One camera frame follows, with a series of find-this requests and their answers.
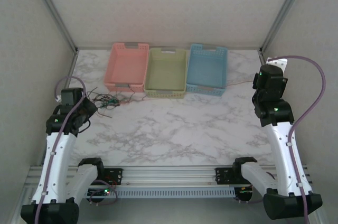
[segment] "white marble tabletop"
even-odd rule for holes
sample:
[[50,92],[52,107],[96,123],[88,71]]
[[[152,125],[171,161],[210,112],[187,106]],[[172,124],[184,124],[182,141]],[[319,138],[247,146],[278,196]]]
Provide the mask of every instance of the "white marble tabletop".
[[[97,87],[96,92],[108,93],[103,80],[109,54],[80,51],[73,75],[85,82],[87,90]],[[229,51],[228,64],[228,85],[252,80],[260,68],[255,50]],[[75,80],[70,86],[80,87]],[[191,93],[184,99],[146,97],[113,110],[100,109],[112,118],[91,117],[89,129],[78,136],[71,165],[86,157],[101,157],[104,165],[230,165],[242,156],[272,164],[267,136],[254,114],[253,94],[252,83],[246,82],[228,86],[222,97]],[[139,93],[133,99],[143,97]]]

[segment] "white wall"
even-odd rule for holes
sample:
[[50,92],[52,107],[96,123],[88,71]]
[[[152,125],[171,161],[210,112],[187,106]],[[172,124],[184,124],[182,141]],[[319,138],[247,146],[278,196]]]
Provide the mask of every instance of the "white wall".
[[[296,0],[268,56],[302,55],[319,63],[327,79],[322,101],[296,131],[302,160],[317,192],[322,194],[330,223],[338,223],[338,0]],[[321,77],[307,62],[290,60],[285,99],[295,118],[318,96]]]
[[284,0],[53,0],[79,47],[113,42],[254,47]]
[[0,0],[0,223],[41,158],[54,83],[71,58],[41,0]]

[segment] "pink basket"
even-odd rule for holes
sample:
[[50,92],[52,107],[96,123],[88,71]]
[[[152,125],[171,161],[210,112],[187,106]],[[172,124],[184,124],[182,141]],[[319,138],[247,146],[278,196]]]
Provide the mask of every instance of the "pink basket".
[[114,43],[104,79],[108,90],[143,92],[148,51],[146,43],[139,43],[135,49],[126,48],[124,43]]

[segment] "wire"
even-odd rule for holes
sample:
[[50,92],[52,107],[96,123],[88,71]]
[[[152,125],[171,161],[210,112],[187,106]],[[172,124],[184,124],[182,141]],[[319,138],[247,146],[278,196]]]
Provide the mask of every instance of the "wire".
[[[58,90],[58,86],[59,84],[65,80],[65,79],[76,79],[78,80],[81,84],[82,84],[82,88],[83,88],[83,93],[82,93],[82,96],[80,98],[80,100],[74,105],[74,107],[68,112],[68,114],[66,115],[62,125],[61,125],[61,128],[59,130],[59,133],[57,135],[57,138],[55,139],[55,142],[54,142],[54,145],[52,147],[52,151],[51,153],[54,153],[57,146],[58,146],[58,143],[60,141],[60,138],[61,138],[61,135],[63,133],[63,130],[65,128],[65,125],[69,119],[69,117],[72,115],[72,113],[80,106],[80,104],[82,103],[82,101],[85,99],[86,97],[86,86],[85,86],[85,83],[83,83],[83,81],[78,78],[78,77],[75,77],[75,76],[66,76],[66,77],[63,77],[62,79],[60,79],[57,84],[55,85],[55,88],[54,88],[54,97],[56,98],[57,97],[57,90]],[[42,204],[43,204],[43,200],[45,198],[45,195],[47,193],[47,185],[48,185],[48,180],[49,180],[49,175],[51,173],[51,167],[52,167],[52,163],[53,163],[53,159],[54,159],[54,155],[51,154],[50,157],[49,157],[49,161],[48,161],[48,165],[47,165],[47,170],[46,170],[46,176],[45,176],[45,179],[44,179],[44,182],[43,182],[43,188],[42,188],[42,194],[41,194],[41,198],[40,198],[40,202],[39,204],[37,205],[37,209],[36,209],[36,214],[35,214],[35,218],[34,218],[34,223],[35,224],[39,224],[39,216],[40,216],[40,211],[41,211],[41,207],[42,207]]]
[[[114,192],[114,194],[115,194],[115,200],[114,200],[113,202],[108,202],[108,203],[96,203],[97,206],[107,206],[107,205],[109,205],[109,204],[115,204],[115,203],[116,203],[116,201],[118,200],[117,191],[116,191],[116,185],[117,185],[117,183],[115,182],[115,186],[114,186],[114,182],[115,182],[115,181],[113,181],[113,185],[110,185],[109,183],[107,183],[107,182],[105,182],[105,181],[103,181],[103,180],[95,180],[95,181],[94,181],[94,183],[102,183],[102,184],[108,186],[109,188],[111,188],[111,190],[112,190],[112,191]],[[90,198],[89,198],[90,204],[93,203],[92,197],[93,197],[96,193],[98,193],[98,192],[100,192],[100,191],[104,191],[104,190],[105,190],[105,189],[98,189],[98,190],[94,191],[94,192],[90,195]]]
[[[123,104],[129,104],[131,102],[140,102],[140,101],[145,101],[144,98],[146,97],[146,95],[141,99],[141,100],[135,100],[133,99],[133,96],[135,94],[135,91],[129,86],[129,89],[133,92],[132,95],[130,95],[129,97],[122,95],[121,92],[117,93],[113,96],[110,94],[110,92],[108,94],[100,94],[97,92],[94,92],[95,89],[97,89],[97,87],[95,87],[94,89],[92,89],[91,91],[87,92],[88,97],[91,94],[95,94],[96,96],[94,98],[91,99],[91,101],[96,105],[96,107],[98,109],[108,109],[108,110],[112,110],[114,108],[116,108],[117,106],[123,105]],[[110,116],[104,115],[102,113],[100,113],[99,111],[97,111],[99,115],[101,116],[106,116],[111,118]]]
[[243,84],[243,83],[253,82],[253,81],[254,80],[247,80],[247,81],[243,81],[243,82],[239,82],[239,83],[229,84],[229,85],[226,85],[226,87],[228,87],[228,86],[235,86],[235,85],[238,85],[238,84]]
[[[303,56],[281,56],[281,57],[275,57],[272,59],[268,59],[268,61],[274,61],[274,60],[278,60],[278,59],[301,59],[301,60],[305,60],[311,64],[313,64],[319,71],[319,73],[321,74],[322,77],[322,89],[320,94],[318,95],[317,99],[311,104],[311,106],[306,110],[306,112],[304,112],[301,117],[293,124],[293,126],[290,129],[290,132],[288,134],[288,143],[291,143],[292,141],[292,134],[295,131],[296,127],[299,125],[299,123],[311,112],[311,110],[318,104],[318,102],[320,101],[320,99],[323,97],[324,92],[325,92],[325,88],[326,88],[326,79],[325,79],[325,74],[323,69],[320,67],[319,64],[317,64],[315,61],[313,61],[312,59],[303,57]],[[291,156],[291,160],[292,160],[292,164],[296,173],[296,177],[297,177],[297,182],[301,183],[302,179],[301,179],[301,175],[299,173],[298,167],[297,167],[297,162],[296,162],[296,158],[295,158],[295,154],[293,151],[293,147],[289,147],[289,151],[290,151],[290,156]],[[301,195],[302,195],[302,199],[303,199],[303,206],[304,206],[304,218],[305,218],[305,223],[308,223],[308,211],[307,211],[307,201],[306,201],[306,195],[305,195],[305,191],[303,187],[299,187],[300,191],[301,191]]]
[[272,175],[270,172],[266,172],[268,175],[270,175],[274,180],[275,180],[275,176]]
[[87,126],[85,129],[79,131],[78,133],[79,133],[79,134],[80,134],[80,133],[83,133],[85,130],[87,130],[87,129],[90,127],[90,125],[91,125],[91,122],[90,122],[90,120],[88,120],[88,126]]

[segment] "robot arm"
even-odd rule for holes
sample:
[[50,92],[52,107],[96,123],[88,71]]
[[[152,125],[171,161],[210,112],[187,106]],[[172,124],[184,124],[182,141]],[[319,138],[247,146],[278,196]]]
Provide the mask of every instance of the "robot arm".
[[[70,155],[73,151],[79,128],[96,112],[96,106],[85,98],[67,121],[60,140],[54,152],[54,143],[59,134],[66,115],[82,97],[82,88],[69,88],[61,91],[62,104],[57,106],[53,115],[46,122],[47,146],[39,186],[32,198],[32,203],[21,208],[21,217],[28,223],[36,223],[35,216],[39,214],[39,223],[75,224],[79,216],[79,204],[88,187],[104,173],[100,158],[83,159],[74,178],[66,185],[67,170]],[[46,192],[43,184],[49,173]],[[37,211],[43,199],[40,212]]]
[[[253,81],[256,92],[252,102],[255,114],[260,119],[271,144],[278,182],[266,174],[253,158],[238,158],[234,163],[240,169],[242,177],[263,196],[265,210],[271,219],[304,216],[301,187],[306,195],[308,213],[322,205],[321,196],[312,193],[312,188],[305,177],[294,133],[292,141],[288,142],[294,118],[289,103],[281,98],[286,83],[287,79],[283,77],[282,69],[271,64],[261,66]],[[297,182],[290,147],[294,153],[301,183]]]

